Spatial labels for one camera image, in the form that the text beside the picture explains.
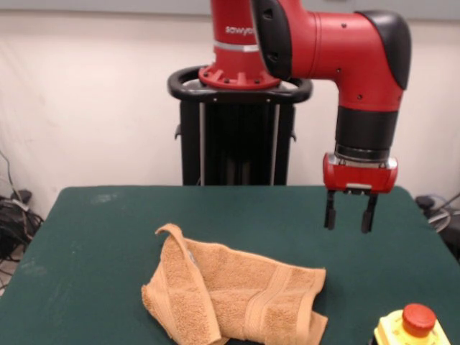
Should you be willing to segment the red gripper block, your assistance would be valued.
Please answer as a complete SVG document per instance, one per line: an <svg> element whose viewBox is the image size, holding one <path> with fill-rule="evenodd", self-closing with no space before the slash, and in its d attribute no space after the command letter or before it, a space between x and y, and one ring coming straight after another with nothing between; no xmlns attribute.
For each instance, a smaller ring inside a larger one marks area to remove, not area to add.
<svg viewBox="0 0 460 345"><path fill-rule="evenodd" d="M326 212L324 227L334 229L336 209L334 206L336 191L363 190L370 192L367 208L363 213L361 231L372 231L374 212L378 201L377 193L389 193L397 178L398 165L394 157L384 162L355 162L326 153L323 158L323 182L326 186Z"/></svg>

